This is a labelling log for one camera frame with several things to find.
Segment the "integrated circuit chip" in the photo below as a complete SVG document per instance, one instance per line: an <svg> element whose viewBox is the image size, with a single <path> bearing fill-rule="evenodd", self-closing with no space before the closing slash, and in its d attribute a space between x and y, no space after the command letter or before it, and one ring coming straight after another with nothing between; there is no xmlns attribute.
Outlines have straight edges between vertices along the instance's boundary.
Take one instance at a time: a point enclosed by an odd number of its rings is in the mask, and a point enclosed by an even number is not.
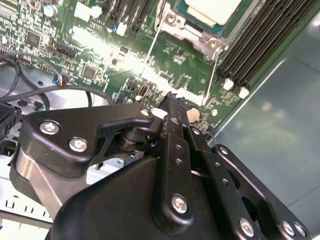
<svg viewBox="0 0 320 240"><path fill-rule="evenodd" d="M94 70L93 68L89 67L89 66L85 66L84 70L83 70L83 76L87 79L94 79L96 74L96 70Z"/></svg>
<svg viewBox="0 0 320 240"><path fill-rule="evenodd" d="M28 31L27 35L26 35L26 44L29 44L31 47L39 47L39 43L40 43L40 36Z"/></svg>

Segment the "white connector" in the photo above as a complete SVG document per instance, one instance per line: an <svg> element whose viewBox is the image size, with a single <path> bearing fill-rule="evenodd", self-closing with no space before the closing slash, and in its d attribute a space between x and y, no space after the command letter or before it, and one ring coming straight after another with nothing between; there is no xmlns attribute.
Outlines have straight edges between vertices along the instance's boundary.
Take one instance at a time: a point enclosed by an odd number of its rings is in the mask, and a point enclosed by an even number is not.
<svg viewBox="0 0 320 240"><path fill-rule="evenodd" d="M223 89L230 91L234 86L234 82L230 78L224 80Z"/></svg>
<svg viewBox="0 0 320 240"><path fill-rule="evenodd" d="M245 88L244 86L242 86L240 88L239 98L245 99L246 97L248 97L248 95L249 95L249 90L247 88Z"/></svg>

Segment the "black ram slot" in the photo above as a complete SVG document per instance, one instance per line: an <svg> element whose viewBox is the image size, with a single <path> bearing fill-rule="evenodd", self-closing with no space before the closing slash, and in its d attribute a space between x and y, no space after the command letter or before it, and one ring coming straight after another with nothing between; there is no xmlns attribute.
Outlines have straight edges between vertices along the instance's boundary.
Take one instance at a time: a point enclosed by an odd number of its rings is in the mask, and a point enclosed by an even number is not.
<svg viewBox="0 0 320 240"><path fill-rule="evenodd" d="M254 64L254 68L251 69L246 73L246 75L243 76L243 80L248 83L252 77L256 74L256 72L265 64L266 60L273 54L274 50L277 49L277 47L286 39L286 37L290 34L291 31L295 29L297 26L299 20L303 18L308 11L313 7L313 5L317 2L317 0L309 0L306 8L304 9L302 14L299 14L292 22L287 29L286 33L282 34L281 37L276 38L276 41L274 43L274 47L269 49L265 55L263 55L263 58L261 58L258 62Z"/></svg>
<svg viewBox="0 0 320 240"><path fill-rule="evenodd" d="M117 6L115 7L115 9L112 11L112 13L110 15L111 20L113 20L114 22L117 22L120 19L121 15L126 7L127 1L128 0L120 0L117 3Z"/></svg>
<svg viewBox="0 0 320 240"><path fill-rule="evenodd" d="M262 9L258 12L257 16L255 16L255 18L249 24L248 28L242 34L240 39L232 47L231 52L223 60L222 64L220 65L221 68L225 69L227 65L230 63L230 61L232 61L232 59L236 58L237 55L240 54L241 50L243 49L243 46L249 41L251 37L253 37L254 29L257 29L256 26L258 26L259 24L261 24L262 21L264 21L265 17L273 8L275 2L278 1L279 0L269 0L263 5Z"/></svg>
<svg viewBox="0 0 320 240"><path fill-rule="evenodd" d="M289 11L293 10L293 8L295 7L295 5L292 4L293 1L294 0L287 0L286 2L283 1L282 4L277 6L273 16L270 17L269 20L266 21L263 26L261 26L261 29L263 29L263 31L258 32L254 36L250 44L246 47L248 51L243 52L241 56L238 59L236 59L234 64L231 66L233 75L237 76L237 72L241 70L243 64L246 64L246 61L248 61L250 56L252 54L255 54L257 49L262 48L261 44L266 42L266 38L268 38L268 36L272 36L273 34L278 33L278 30L276 30L277 28L275 28L275 25L278 23L279 19L283 16L284 12L288 10L289 7L291 7Z"/></svg>
<svg viewBox="0 0 320 240"><path fill-rule="evenodd" d="M152 2L151 0L144 1L142 10L141 10L139 16L136 18L136 20L133 23L131 32L134 33L135 35L137 35L137 33L139 32L142 24L144 23L144 20L145 20L145 18L147 16L148 10L149 10L150 5L151 5L151 2Z"/></svg>
<svg viewBox="0 0 320 240"><path fill-rule="evenodd" d="M249 38L246 39L244 42L244 45L241 46L239 51L237 52L237 55L233 55L231 61L228 63L228 65L224 68L226 71L229 72L229 69L233 69L233 66L237 65L239 60L243 57L244 51L250 49L250 45L256 42L257 38L259 37L261 32L261 29L265 29L266 26L270 24L270 22L273 20L273 17L275 17L278 13L281 7L283 7L284 1L278 0L272 7L266 12L266 15L264 16L263 20L259 22L256 26L254 26L253 30L249 34Z"/></svg>
<svg viewBox="0 0 320 240"><path fill-rule="evenodd" d="M133 0L128 11L128 19L125 23L132 23L134 17L138 15L138 11L141 9L141 5L145 3L145 0Z"/></svg>
<svg viewBox="0 0 320 240"><path fill-rule="evenodd" d="M292 18L298 13L303 13L301 11L301 6L306 2L310 2L309 0L303 0L299 2L299 5L291 5L290 9L276 22L276 25L272 29L277 29L277 31L271 32L271 34L267 35L264 39L263 43L258 46L258 50L252 50L251 53L253 56L247 56L245 59L246 62L242 62L240 65L237 65L237 70L234 70L234 74L239 78L243 79L244 75L253 67L253 64L258 61L258 59L265 54L266 51L273 49L274 41L279 38L279 35L283 33L287 33L290 25L292 23Z"/></svg>

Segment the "black plastic bracket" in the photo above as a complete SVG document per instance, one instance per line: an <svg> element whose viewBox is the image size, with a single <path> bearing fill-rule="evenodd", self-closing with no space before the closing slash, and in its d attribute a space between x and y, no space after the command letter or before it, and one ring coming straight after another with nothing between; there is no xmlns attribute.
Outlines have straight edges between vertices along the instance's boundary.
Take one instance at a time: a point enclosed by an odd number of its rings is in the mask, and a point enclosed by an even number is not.
<svg viewBox="0 0 320 240"><path fill-rule="evenodd" d="M61 176L82 176L97 151L97 139L106 138L106 148L123 128L148 127L153 115L141 104L121 104L44 111L25 117L20 132L20 145L30 158ZM59 132L45 134L40 125L52 122ZM87 149L77 152L70 148L73 138L84 139Z"/></svg>
<svg viewBox="0 0 320 240"><path fill-rule="evenodd" d="M185 232L194 220L189 145L183 140L180 107L170 105L163 121L161 153L156 171L153 217L168 234Z"/></svg>
<svg viewBox="0 0 320 240"><path fill-rule="evenodd" d="M307 227L224 145L217 144L212 152L223 160L229 174L237 185L250 215L258 223L267 239L311 239ZM291 234L285 224L292 227Z"/></svg>
<svg viewBox="0 0 320 240"><path fill-rule="evenodd" d="M208 194L220 234L223 238L264 240L266 237L250 218L235 184L224 163L218 155L211 153L205 137L194 126L186 129L191 148L192 169L199 171L203 177L204 187ZM247 234L242 230L240 220L246 220L251 229Z"/></svg>

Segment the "capacitor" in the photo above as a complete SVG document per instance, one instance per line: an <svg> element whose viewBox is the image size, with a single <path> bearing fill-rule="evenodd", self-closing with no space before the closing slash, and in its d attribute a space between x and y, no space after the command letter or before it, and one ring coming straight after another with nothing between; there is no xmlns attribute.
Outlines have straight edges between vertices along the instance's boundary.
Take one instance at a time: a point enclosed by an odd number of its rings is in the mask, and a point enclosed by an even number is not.
<svg viewBox="0 0 320 240"><path fill-rule="evenodd" d="M43 7L43 14L48 18L52 18L58 14L58 8L55 5L47 5Z"/></svg>

